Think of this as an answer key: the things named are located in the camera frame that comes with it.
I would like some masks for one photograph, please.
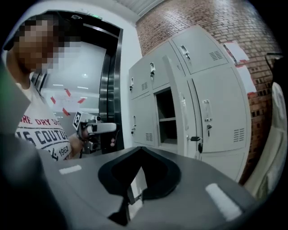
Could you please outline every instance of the red brick wall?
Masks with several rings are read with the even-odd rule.
[[[236,40],[249,56],[247,67],[257,89],[249,98],[252,137],[240,183],[257,164],[271,124],[272,75],[266,52],[279,51],[270,30],[254,7],[244,0],[166,0],[137,22],[142,54],[192,25],[200,25],[218,42]]]

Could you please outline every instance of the white t-shirt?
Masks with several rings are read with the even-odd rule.
[[[18,125],[16,137],[30,141],[37,149],[49,151],[55,161],[72,158],[66,133],[33,83],[30,82],[29,89],[16,84],[31,101]]]

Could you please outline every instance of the open locker compartment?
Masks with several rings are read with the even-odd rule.
[[[157,92],[157,114],[159,124],[159,146],[177,149],[177,129],[171,88]]]

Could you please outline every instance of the ceiling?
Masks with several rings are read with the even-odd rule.
[[[114,0],[121,5],[127,7],[139,17],[142,17],[153,7],[163,2],[164,0]]]

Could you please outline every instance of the white wall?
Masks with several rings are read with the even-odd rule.
[[[120,71],[120,87],[121,87],[121,115],[122,115],[122,127],[124,147],[132,147],[132,137],[130,128],[130,113],[129,113],[129,81],[128,72],[129,69],[142,58],[139,39],[136,31],[136,27],[133,23],[128,22],[122,17],[112,13],[106,9],[93,4],[79,3],[73,0],[47,0],[33,5],[27,10],[27,12],[21,18],[21,21],[15,26],[13,34],[16,28],[19,27],[21,22],[27,18],[40,14],[46,10],[69,10],[79,11],[80,9],[86,9],[89,13],[99,15],[103,20],[114,24],[123,29],[123,40],[121,50],[121,71]]]

